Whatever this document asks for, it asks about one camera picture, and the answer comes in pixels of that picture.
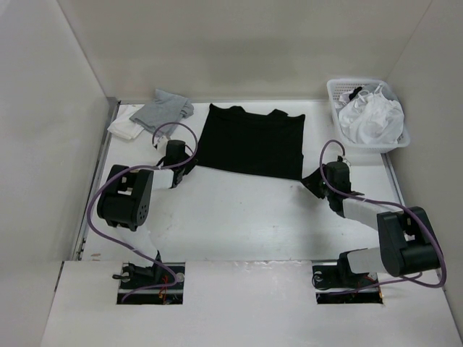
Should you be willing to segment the black tank top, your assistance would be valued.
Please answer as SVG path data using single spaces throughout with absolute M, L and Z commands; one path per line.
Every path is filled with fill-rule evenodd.
M 202 167 L 277 179 L 302 178 L 305 115 L 209 105 L 197 148 Z

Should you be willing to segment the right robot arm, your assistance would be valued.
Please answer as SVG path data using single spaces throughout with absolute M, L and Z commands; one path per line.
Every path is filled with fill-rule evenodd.
M 352 190 L 349 166 L 341 159 L 323 164 L 301 182 L 338 216 L 378 233 L 377 248 L 342 252 L 335 265 L 314 266 L 316 288 L 364 288 L 374 273 L 417 280 L 420 273 L 441 266 L 442 252 L 421 207 L 366 199 Z

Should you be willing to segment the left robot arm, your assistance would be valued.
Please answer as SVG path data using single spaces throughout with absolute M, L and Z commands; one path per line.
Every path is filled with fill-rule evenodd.
M 196 166 L 196 152 L 182 140 L 169 140 L 165 155 L 154 166 L 114 165 L 88 206 L 88 225 L 95 234 L 149 261 L 137 272 L 137 279 L 146 288 L 158 286 L 164 274 L 169 286 L 179 282 L 174 271 L 162 263 L 145 227 L 155 172 L 168 172 L 170 180 L 164 187 L 175 188 Z

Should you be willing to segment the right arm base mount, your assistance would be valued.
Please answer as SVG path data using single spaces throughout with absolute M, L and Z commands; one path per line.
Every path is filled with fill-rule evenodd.
M 339 266 L 331 263 L 312 265 L 312 285 L 315 288 L 317 304 L 382 304 L 376 273 L 346 274 Z

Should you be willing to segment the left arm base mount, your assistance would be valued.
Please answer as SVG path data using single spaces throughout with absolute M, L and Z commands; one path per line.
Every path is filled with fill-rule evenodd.
M 184 298 L 185 263 L 167 263 L 166 266 L 174 276 L 152 265 L 140 267 L 132 263 L 124 263 L 120 273 L 112 278 L 119 283 L 116 303 L 119 305 L 181 305 Z

